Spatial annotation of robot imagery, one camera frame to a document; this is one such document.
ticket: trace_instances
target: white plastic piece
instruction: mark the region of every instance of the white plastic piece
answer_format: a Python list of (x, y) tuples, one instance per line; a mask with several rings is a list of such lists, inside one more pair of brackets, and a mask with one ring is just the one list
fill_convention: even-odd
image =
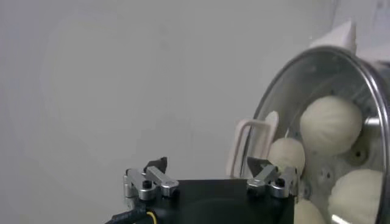
[(268, 160), (281, 172), (289, 166), (297, 168), (298, 174), (301, 175), (305, 168), (305, 150), (303, 145), (293, 138), (280, 138), (270, 146)]
[(239, 178), (241, 166), (243, 165), (243, 149), (240, 149), (241, 140), (246, 127), (256, 127), (259, 134), (258, 142), (254, 155), (259, 158), (266, 158), (269, 146), (274, 138), (276, 128), (279, 122), (279, 115), (276, 111), (269, 113), (264, 121), (245, 119), (241, 120), (236, 126), (233, 147), (229, 153), (226, 165), (226, 175)]
[(353, 224), (374, 224), (381, 196), (382, 176), (382, 172), (362, 169), (341, 177), (331, 190), (329, 214)]
[(325, 220), (312, 202), (300, 199), (294, 207), (294, 223), (325, 224)]
[(334, 28), (323, 37), (313, 41), (309, 48), (318, 46), (342, 47), (356, 53), (356, 23), (352, 20)]
[(306, 149), (333, 156), (351, 148), (362, 124), (362, 114), (356, 105), (340, 97), (326, 96), (303, 112), (300, 132)]

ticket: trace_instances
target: silver metal part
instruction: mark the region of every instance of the silver metal part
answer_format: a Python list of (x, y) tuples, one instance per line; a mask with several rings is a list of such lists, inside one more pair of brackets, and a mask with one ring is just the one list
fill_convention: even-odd
[[(324, 96), (339, 96), (362, 112), (361, 135), (345, 155), (321, 156), (305, 148), (305, 170), (301, 179), (310, 186), (310, 201), (331, 223), (328, 198), (336, 181), (355, 169), (384, 174), (376, 223), (390, 223), (390, 64), (367, 63), (337, 47), (317, 47), (293, 58), (275, 77), (263, 95), (254, 119), (279, 114), (275, 139), (302, 142), (300, 117), (307, 106)], [(243, 159), (253, 155), (258, 138), (254, 128), (248, 135)], [(241, 176), (248, 176), (243, 166)]]
[(247, 180), (247, 190), (255, 196), (265, 193), (267, 185), (278, 177), (277, 167), (267, 165), (257, 176)]
[(286, 167), (285, 171), (270, 184), (270, 193), (275, 198), (287, 198), (298, 195), (298, 177), (296, 168)]
[(155, 198), (156, 185), (153, 183), (153, 181), (147, 180), (141, 173), (139, 173), (139, 171), (135, 169), (129, 169), (126, 173), (127, 178), (124, 177), (124, 180), (127, 179), (127, 184), (130, 189), (127, 190), (125, 187), (125, 196), (128, 195), (129, 197), (133, 197), (135, 188), (139, 199), (147, 201)]
[(168, 177), (155, 166), (150, 166), (146, 169), (146, 178), (160, 186), (161, 194), (164, 197), (172, 197), (179, 186), (177, 180)]

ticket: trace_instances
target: gray wall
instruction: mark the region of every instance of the gray wall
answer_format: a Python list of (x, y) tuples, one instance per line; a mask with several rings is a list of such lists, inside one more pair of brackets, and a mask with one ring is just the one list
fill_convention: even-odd
[(332, 26), (327, 0), (2, 0), (0, 222), (102, 223), (159, 156), (222, 178), (238, 120)]

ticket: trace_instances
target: white dough ball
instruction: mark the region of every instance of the white dough ball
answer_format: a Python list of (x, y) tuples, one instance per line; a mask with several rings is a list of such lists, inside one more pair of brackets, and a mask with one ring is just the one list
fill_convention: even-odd
[(325, 224), (325, 220), (312, 202), (300, 199), (294, 207), (294, 223)]
[(297, 168), (301, 175), (305, 167), (303, 145), (292, 138), (280, 138), (271, 144), (268, 160), (282, 172), (288, 166)]
[(341, 177), (329, 196), (329, 214), (353, 224), (374, 224), (377, 217), (382, 173), (362, 169)]
[(327, 96), (314, 101), (300, 118), (300, 132), (307, 149), (323, 155), (348, 151), (359, 136), (362, 115), (353, 103)]

